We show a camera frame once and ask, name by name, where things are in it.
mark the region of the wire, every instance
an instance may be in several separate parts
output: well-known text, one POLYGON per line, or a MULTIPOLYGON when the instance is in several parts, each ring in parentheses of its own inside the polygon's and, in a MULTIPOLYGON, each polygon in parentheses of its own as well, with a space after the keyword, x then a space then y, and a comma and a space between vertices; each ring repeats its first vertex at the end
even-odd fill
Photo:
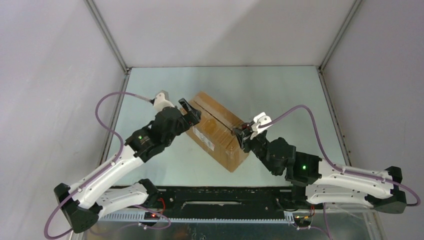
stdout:
POLYGON ((416 203, 409 203, 409 204, 407 204, 408 207, 416 207, 416 206, 419 206, 421 204, 420 196, 418 196, 418 194, 415 191, 413 191, 411 188, 409 188, 409 187, 407 187, 407 186, 405 186, 401 183, 395 182, 395 181, 390 180, 390 179, 385 179, 383 177, 376 176, 376 175, 371 175, 371 174, 366 174, 366 173, 361 173, 361 172, 355 172, 355 171, 351 171, 351 170, 343 171, 342 168, 340 168, 336 164, 334 164, 329 159, 326 152, 324 151, 324 147, 323 147, 323 144, 321 143, 320 135, 318 134, 317 123, 315 121, 314 115, 312 114, 311 109, 309 109, 309 107, 307 107, 306 105, 301 104, 301 105, 294 106, 291 109, 289 109, 288 111, 286 111, 285 113, 283 113, 281 116, 277 117, 275 120, 273 120, 273 121, 271 121, 267 124, 264 124, 264 125, 259 125, 258 128, 261 129, 261 128, 271 126, 271 125, 277 123, 278 121, 280 121, 281 119, 285 118, 287 115, 291 114, 296 109, 300 109, 300 108, 305 109, 309 113, 310 119, 312 120, 313 130, 315 132, 315 137, 316 137, 316 141, 318 142, 319 149, 321 150, 321 153, 324 156, 324 159, 327 161, 327 163, 330 164, 330 166, 332 166, 335 170, 337 170, 339 172, 344 172, 344 174, 350 174, 350 175, 355 175, 355 176, 359 176, 359 177, 365 177, 365 178, 378 180, 378 181, 382 181, 382 182, 385 181, 387 183, 399 186, 400 188, 405 189, 406 191, 411 193, 416 199, 416 203))
POLYGON ((329 234, 319 226, 311 226, 311 227, 303 226, 303 227, 300 227, 300 226, 297 226, 296 223, 292 224, 292 226, 295 227, 297 230, 311 230, 311 229, 319 230, 320 232, 322 232, 323 234, 325 234, 327 237, 330 238, 329 234))
POLYGON ((311 205, 311 206, 310 206, 310 216, 311 216, 311 217, 315 216, 315 206, 314 206, 314 205, 311 205))
POLYGON ((276 200, 277 206, 278 206, 280 209, 282 209, 283 211, 286 211, 286 212, 296 212, 297 210, 299 210, 299 208, 295 208, 295 209, 287 210, 287 209, 285 209, 283 206, 281 206, 281 204, 279 203, 278 198, 276 198, 275 200, 276 200))
MULTIPOLYGON (((121 156, 122 151, 124 149, 124 140, 121 137, 121 135, 119 135, 116 131, 114 131, 113 129, 111 129, 110 127, 106 126, 106 124, 104 124, 102 122, 102 120, 99 117, 99 108, 100 105, 103 103, 104 100, 106 100, 107 98, 114 96, 114 95, 130 95, 133 97, 136 97, 138 99, 142 99, 144 101, 147 101, 148 103, 150 102, 150 100, 147 97, 144 96, 140 96, 131 92, 126 92, 126 91, 116 91, 116 92, 111 92, 107 95, 105 95, 104 97, 102 97, 100 99, 100 101, 98 101, 97 105, 95 106, 95 118, 97 119, 98 123, 104 128, 106 129, 108 132, 112 133, 113 135, 115 135, 118 139, 119 139, 119 151, 117 152, 116 156, 113 158, 113 160, 111 161, 112 163, 115 163, 117 161, 117 159, 121 156)), ((90 184, 92 181, 94 181, 98 176, 100 176, 101 174, 103 174, 105 171, 107 171, 110 167, 112 166, 112 164, 107 164, 104 168, 100 169, 97 173, 95 173, 92 177, 90 177, 89 179, 87 179, 85 182, 83 182, 79 187, 77 187, 74 191, 72 191, 67 197, 65 197, 65 199, 63 199, 59 205, 56 206, 56 208, 51 212, 50 216, 48 217, 45 225, 44 225, 44 237, 48 240, 55 240, 55 239, 59 239, 61 237, 66 236, 67 234, 69 234, 70 232, 72 232, 72 228, 65 231, 62 234, 56 235, 56 236, 50 236, 49 235, 49 226, 52 223, 53 217, 56 215, 56 213, 58 213, 58 211, 61 209, 61 207, 63 207, 63 205, 65 205, 65 203, 71 199, 75 194, 78 193, 78 189, 83 189, 85 188, 88 184, 90 184)))
POLYGON ((163 205, 163 208, 162 208, 162 211, 160 212, 161 214, 163 214, 164 213, 164 211, 165 211, 165 201, 164 201, 164 199, 161 197, 161 198, 159 198, 158 199, 158 201, 160 201, 160 202, 162 202, 162 205, 163 205))
POLYGON ((324 215, 325 228, 327 228, 328 238, 330 240, 333 240, 333 236, 331 235, 331 232, 330 232, 329 222, 327 221, 327 211, 326 211, 326 208, 327 208, 327 203, 325 202, 324 203, 324 207, 322 209, 323 215, 324 215))
POLYGON ((98 232, 94 232, 94 231, 90 228, 90 230, 89 230, 89 231, 90 231, 90 233, 92 233, 92 234, 94 234, 94 235, 96 235, 96 236, 104 237, 104 236, 109 236, 109 235, 111 235, 111 234, 113 234, 113 233, 116 233, 116 232, 121 231, 122 229, 126 229, 126 228, 128 228, 128 227, 132 227, 132 226, 139 226, 139 227, 143 227, 145 230, 146 230, 146 229, 162 230, 162 229, 166 229, 166 228, 168 228, 169 226, 171 226, 171 220, 170 220, 169 218, 167 218, 165 215, 163 215, 162 213, 160 213, 160 212, 156 212, 156 211, 153 211, 153 210, 150 210, 150 209, 145 208, 145 207, 140 206, 140 205, 134 205, 133 207, 136 207, 136 208, 139 208, 139 209, 143 209, 144 211, 149 212, 149 213, 151 213, 151 214, 156 214, 156 215, 158 215, 159 217, 164 218, 164 219, 168 222, 168 224, 167 224, 166 226, 154 227, 154 226, 148 226, 148 225, 142 224, 141 222, 133 222, 133 223, 130 223, 130 224, 124 225, 124 226, 122 226, 122 227, 120 227, 120 228, 118 228, 118 229, 115 229, 115 230, 112 230, 112 231, 108 231, 108 232, 105 232, 105 233, 98 233, 98 232))

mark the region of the cardboard box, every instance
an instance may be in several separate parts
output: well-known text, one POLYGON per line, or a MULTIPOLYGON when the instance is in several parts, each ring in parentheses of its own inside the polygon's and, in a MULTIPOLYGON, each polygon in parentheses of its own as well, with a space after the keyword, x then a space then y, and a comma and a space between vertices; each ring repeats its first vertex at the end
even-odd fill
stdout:
POLYGON ((232 135, 232 129, 243 121, 202 91, 189 103, 201 111, 201 121, 186 133, 224 168, 234 172, 249 155, 232 135))

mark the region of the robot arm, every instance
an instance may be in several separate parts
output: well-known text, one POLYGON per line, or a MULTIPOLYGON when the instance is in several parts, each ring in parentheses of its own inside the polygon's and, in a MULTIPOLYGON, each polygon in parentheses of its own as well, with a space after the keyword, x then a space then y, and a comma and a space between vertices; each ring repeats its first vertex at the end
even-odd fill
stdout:
POLYGON ((279 137, 271 142, 266 138, 271 125, 271 118, 264 112, 234 128, 241 149, 252 151, 263 165, 276 176, 283 175, 293 184, 294 199, 304 204, 321 203, 362 204, 384 213, 400 214, 407 205, 403 191, 392 183, 377 180, 383 177, 397 183, 402 181, 402 171, 398 167, 389 167, 383 171, 371 171, 351 166, 335 166, 343 169, 337 171, 325 159, 298 152, 296 147, 279 137), (376 179, 345 174, 352 171, 376 176, 376 179))
POLYGON ((176 136, 200 122, 201 112, 192 108, 184 98, 178 102, 187 112, 185 115, 168 100, 168 94, 165 91, 158 93, 150 102, 158 113, 153 121, 134 131, 126 139, 118 158, 115 154, 71 186, 61 183, 55 187, 54 193, 59 202, 77 190, 77 193, 61 208, 75 233, 88 230, 106 214, 148 202, 152 193, 157 192, 156 187, 148 179, 142 179, 122 189, 109 190, 109 188, 131 170, 161 153, 171 145, 176 136), (80 188, 92 177, 95 179, 80 188))

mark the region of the table surface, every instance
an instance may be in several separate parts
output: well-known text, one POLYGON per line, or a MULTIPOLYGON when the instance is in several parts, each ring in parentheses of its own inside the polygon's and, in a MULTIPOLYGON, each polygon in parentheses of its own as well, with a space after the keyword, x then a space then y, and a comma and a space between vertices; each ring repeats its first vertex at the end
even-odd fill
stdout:
MULTIPOLYGON (((161 90, 168 91, 174 104, 190 100, 204 91, 245 122, 261 112, 277 118, 295 105, 308 106, 315 117, 319 136, 328 157, 345 164, 336 130, 314 66, 238 66, 238 67, 153 67, 133 68, 127 92, 152 99, 161 90)), ((150 104, 125 96, 115 130, 125 140, 135 130, 154 119, 150 104)), ((311 119, 304 109, 268 129, 268 140, 283 137, 297 151, 322 157, 311 119)), ((119 149, 113 138, 109 155, 119 149)), ((175 138, 164 152, 134 169, 115 185, 132 185, 150 179, 158 186, 289 186, 283 176, 273 176, 250 154, 234 171, 229 172, 202 150, 190 137, 175 138)))

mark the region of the metal frame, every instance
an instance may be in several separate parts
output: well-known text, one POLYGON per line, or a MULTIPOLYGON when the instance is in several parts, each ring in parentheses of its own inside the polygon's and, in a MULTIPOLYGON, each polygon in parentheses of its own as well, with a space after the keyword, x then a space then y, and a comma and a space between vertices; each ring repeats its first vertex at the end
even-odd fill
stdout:
MULTIPOLYGON (((129 82, 129 78, 130 78, 130 73, 131 73, 131 69, 127 66, 127 64, 125 63, 125 60, 116 44, 116 42, 114 41, 112 34, 108 28, 108 26, 106 25, 99 9, 96 6, 96 3, 94 0, 84 0, 84 2, 86 3, 86 6, 88 8, 88 10, 90 11, 91 15, 93 16, 94 21, 96 22, 98 28, 100 29, 104 40, 106 41, 106 43, 108 44, 108 46, 110 47, 113 55, 115 56, 116 60, 118 61, 120 67, 122 68, 122 71, 125 74, 125 78, 122 82, 122 86, 120 88, 120 91, 125 91, 125 89, 127 88, 128 82, 129 82)), ((333 121, 334 124, 334 128, 337 134, 337 138, 339 140, 340 143, 340 147, 343 153, 343 157, 345 160, 346 165, 351 166, 352 162, 351 162, 351 158, 350 158, 350 152, 348 150, 346 141, 345 141, 345 136, 342 133, 342 128, 340 126, 337 114, 336 114, 336 110, 335 107, 333 105, 333 102, 331 100, 329 91, 328 91, 328 87, 323 75, 323 72, 331 58, 331 56, 333 55, 335 49, 337 48, 340 40, 343 38, 343 36, 345 35, 349 25, 352 22, 353 17, 356 15, 356 13, 358 12, 358 9, 360 8, 361 4, 363 3, 363 0, 355 0, 346 16, 346 18, 344 19, 340 29, 338 30, 333 42, 331 43, 330 48, 328 49, 328 51, 326 52, 321 64, 317 67, 317 73, 321 82, 321 86, 322 86, 322 90, 324 92, 324 96, 328 105, 328 110, 330 112, 331 115, 331 119, 333 121)), ((110 120, 110 127, 112 129, 115 129, 117 121, 118 121, 118 116, 121 110, 121 106, 123 103, 123 99, 124 96, 120 95, 117 102, 116 102, 116 106, 114 108, 113 111, 113 115, 111 117, 110 120)), ((107 156, 109 154, 109 150, 110 150, 110 146, 112 143, 112 138, 113 135, 111 133, 107 134, 105 141, 104 141, 104 150, 102 152, 102 156, 100 159, 100 163, 101 164, 104 160, 107 159, 107 156)), ((387 239, 380 221, 380 217, 378 215, 378 213, 376 211, 373 210, 363 210, 363 209, 350 209, 349 211, 364 211, 363 212, 363 216, 364 219, 369 223, 367 224, 368 227, 368 231, 369 231, 369 236, 372 240, 379 240, 379 239, 387 239)), ((79 234, 75 234, 75 233, 71 233, 70 234, 70 238, 71 240, 82 240, 83 239, 83 233, 79 233, 79 234)))
POLYGON ((122 68, 123 73, 128 74, 129 68, 127 64, 125 63, 124 58, 122 57, 122 54, 119 51, 119 48, 112 37, 111 31, 109 31, 109 28, 105 23, 105 20, 103 20, 103 17, 100 14, 100 11, 97 8, 96 3, 94 2, 94 0, 84 0, 84 2, 88 10, 90 11, 95 23, 97 24, 101 34, 103 35, 104 40, 106 41, 107 45, 109 45, 113 55, 115 56, 120 67, 122 68))
POLYGON ((338 30, 334 40, 332 41, 330 48, 328 49, 327 53, 325 54, 324 59, 322 60, 321 64, 319 65, 319 69, 323 71, 327 63, 329 62, 331 56, 333 55, 334 50, 336 49, 337 45, 339 45, 340 40, 345 35, 346 30, 348 29, 349 25, 351 24, 352 19, 358 12, 358 9, 360 8, 363 0, 355 0, 352 4, 352 6, 349 9, 349 12, 347 13, 346 18, 343 21, 343 24, 341 25, 340 29, 338 30))

